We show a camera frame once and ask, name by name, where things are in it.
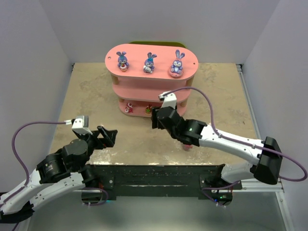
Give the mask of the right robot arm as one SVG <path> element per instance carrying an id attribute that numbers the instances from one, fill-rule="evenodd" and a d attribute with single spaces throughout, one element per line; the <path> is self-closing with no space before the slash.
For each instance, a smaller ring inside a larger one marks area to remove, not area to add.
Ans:
<path id="1" fill-rule="evenodd" d="M 220 187 L 224 183 L 255 178 L 258 181 L 275 185 L 278 182 L 282 157 L 277 141 L 272 137 L 265 140 L 249 139 L 227 133 L 224 137 L 220 130 L 214 131 L 205 122 L 181 117 L 172 107 L 152 109 L 152 128 L 165 129 L 173 139 L 185 145 L 209 147 L 233 154 L 245 160 L 239 165 L 223 165 L 208 184 Z"/>

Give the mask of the pink pig toy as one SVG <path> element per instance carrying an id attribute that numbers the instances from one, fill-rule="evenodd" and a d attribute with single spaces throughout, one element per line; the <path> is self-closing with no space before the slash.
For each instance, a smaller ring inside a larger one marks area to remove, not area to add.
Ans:
<path id="1" fill-rule="evenodd" d="M 190 149 L 193 148 L 193 146 L 192 146 L 192 145 L 183 144 L 183 145 L 182 145 L 182 148 L 183 148 L 183 150 L 185 150 L 185 151 L 189 151 Z"/>

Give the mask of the purple bunny with cupcake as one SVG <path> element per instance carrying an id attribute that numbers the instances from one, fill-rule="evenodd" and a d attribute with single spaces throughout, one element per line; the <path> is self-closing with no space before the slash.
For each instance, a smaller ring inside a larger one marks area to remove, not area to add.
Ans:
<path id="1" fill-rule="evenodd" d="M 118 51 L 116 53 L 118 55 L 118 68 L 122 71 L 122 72 L 126 72 L 129 69 L 129 63 L 128 63 L 128 59 L 126 57 L 126 52 L 125 51 Z"/>

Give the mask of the round pink flower toy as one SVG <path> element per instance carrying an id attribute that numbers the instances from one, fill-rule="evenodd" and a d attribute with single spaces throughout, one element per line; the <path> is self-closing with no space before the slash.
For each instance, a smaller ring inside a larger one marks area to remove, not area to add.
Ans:
<path id="1" fill-rule="evenodd" d="M 146 108 L 145 108 L 145 113 L 146 113 L 147 115 L 150 115 L 150 114 L 152 113 L 152 105 L 151 105 L 151 104 L 149 104 L 149 105 L 146 106 Z"/>

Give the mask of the purple bunny with bottle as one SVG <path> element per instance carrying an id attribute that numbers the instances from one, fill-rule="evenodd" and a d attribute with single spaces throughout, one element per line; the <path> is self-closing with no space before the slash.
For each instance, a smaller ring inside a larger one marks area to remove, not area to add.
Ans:
<path id="1" fill-rule="evenodd" d="M 147 59 L 144 62 L 143 71 L 145 73 L 152 74 L 154 71 L 154 58 L 156 58 L 157 55 L 153 54 L 151 52 L 147 53 Z"/>

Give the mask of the red pink cake toy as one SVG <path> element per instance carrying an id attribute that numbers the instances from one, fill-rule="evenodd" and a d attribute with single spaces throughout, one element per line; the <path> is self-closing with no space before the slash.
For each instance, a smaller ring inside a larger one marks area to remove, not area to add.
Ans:
<path id="1" fill-rule="evenodd" d="M 129 113 L 133 113 L 133 106 L 132 103 L 126 103 L 125 106 L 125 113 L 129 114 Z"/>

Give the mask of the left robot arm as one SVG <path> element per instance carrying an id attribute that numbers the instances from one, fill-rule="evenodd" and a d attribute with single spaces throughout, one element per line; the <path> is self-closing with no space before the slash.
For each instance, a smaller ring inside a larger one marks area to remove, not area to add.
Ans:
<path id="1" fill-rule="evenodd" d="M 75 140 L 47 155 L 28 179 L 1 195 L 1 223 L 24 221 L 47 202 L 74 190 L 99 190 L 101 202 L 108 199 L 94 166 L 87 162 L 95 150 L 113 147 L 118 131 L 98 126 L 94 131 L 75 128 L 73 132 L 77 137 Z"/>

